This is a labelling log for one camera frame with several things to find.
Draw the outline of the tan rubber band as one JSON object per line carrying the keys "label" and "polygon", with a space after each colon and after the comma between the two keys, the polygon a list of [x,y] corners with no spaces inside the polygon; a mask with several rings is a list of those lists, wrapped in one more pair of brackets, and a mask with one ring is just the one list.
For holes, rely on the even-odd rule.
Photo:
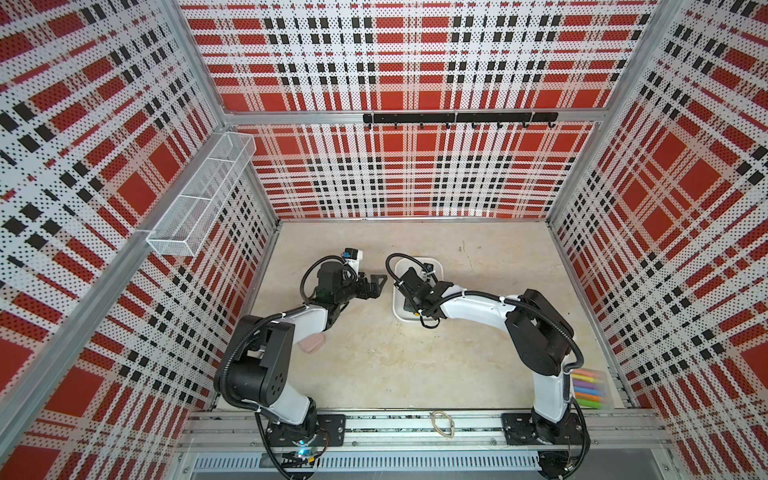
{"label": "tan rubber band", "polygon": [[453,439],[456,434],[454,418],[445,411],[436,410],[429,413],[433,431],[442,438]]}

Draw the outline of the black hook rail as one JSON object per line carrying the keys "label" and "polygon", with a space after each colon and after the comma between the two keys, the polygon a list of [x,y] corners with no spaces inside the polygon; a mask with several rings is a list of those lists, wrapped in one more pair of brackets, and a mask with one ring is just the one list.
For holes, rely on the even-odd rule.
{"label": "black hook rail", "polygon": [[459,124],[471,125],[488,124],[521,124],[531,123],[554,124],[559,117],[558,112],[442,112],[442,113],[370,113],[363,114],[362,120],[366,125],[405,125],[405,124]]}

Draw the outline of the pink eraser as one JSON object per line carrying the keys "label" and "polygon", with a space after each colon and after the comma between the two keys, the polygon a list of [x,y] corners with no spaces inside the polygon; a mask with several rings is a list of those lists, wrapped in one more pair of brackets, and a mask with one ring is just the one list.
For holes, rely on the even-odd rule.
{"label": "pink eraser", "polygon": [[324,333],[316,333],[307,336],[298,342],[300,349],[306,354],[312,354],[319,350],[326,342]]}

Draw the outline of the pack of coloured markers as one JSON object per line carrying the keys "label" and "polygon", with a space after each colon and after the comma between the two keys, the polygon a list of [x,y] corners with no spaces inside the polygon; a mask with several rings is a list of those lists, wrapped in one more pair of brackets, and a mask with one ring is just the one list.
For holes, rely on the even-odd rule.
{"label": "pack of coloured markers", "polygon": [[606,376],[598,370],[575,369],[571,372],[573,394],[579,405],[588,409],[607,409],[610,395]]}

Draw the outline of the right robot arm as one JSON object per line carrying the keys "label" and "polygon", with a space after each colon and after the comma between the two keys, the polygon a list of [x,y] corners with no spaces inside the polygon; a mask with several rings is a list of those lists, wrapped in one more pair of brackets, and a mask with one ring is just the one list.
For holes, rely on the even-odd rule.
{"label": "right robot arm", "polygon": [[465,320],[509,335],[522,364],[532,372],[534,403],[529,427],[517,437],[543,444],[573,442],[568,433],[574,413],[571,374],[584,365],[575,331],[537,290],[502,296],[440,280],[423,260],[396,252],[385,260],[404,311],[426,329],[447,320]]}

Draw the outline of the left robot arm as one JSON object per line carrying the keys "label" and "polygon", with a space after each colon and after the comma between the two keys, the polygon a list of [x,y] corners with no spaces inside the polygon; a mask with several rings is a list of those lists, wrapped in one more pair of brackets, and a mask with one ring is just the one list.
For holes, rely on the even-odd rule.
{"label": "left robot arm", "polygon": [[362,253],[347,249],[315,261],[299,284],[302,303],[267,317],[242,317],[226,347],[213,386],[229,405],[257,414],[257,425],[284,443],[309,445],[333,435],[318,419],[315,400],[288,381],[293,347],[324,333],[355,299],[377,299],[387,276],[359,270]]}

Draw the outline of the white plastic bin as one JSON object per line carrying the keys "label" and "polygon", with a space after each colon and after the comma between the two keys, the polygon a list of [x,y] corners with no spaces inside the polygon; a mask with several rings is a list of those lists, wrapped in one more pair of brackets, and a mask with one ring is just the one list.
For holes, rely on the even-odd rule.
{"label": "white plastic bin", "polygon": [[405,253],[393,253],[385,262],[387,273],[392,277],[395,294],[393,312],[403,322],[416,322],[426,329],[436,329],[440,320],[426,316],[426,297],[442,280],[442,265],[430,257],[414,257]]}

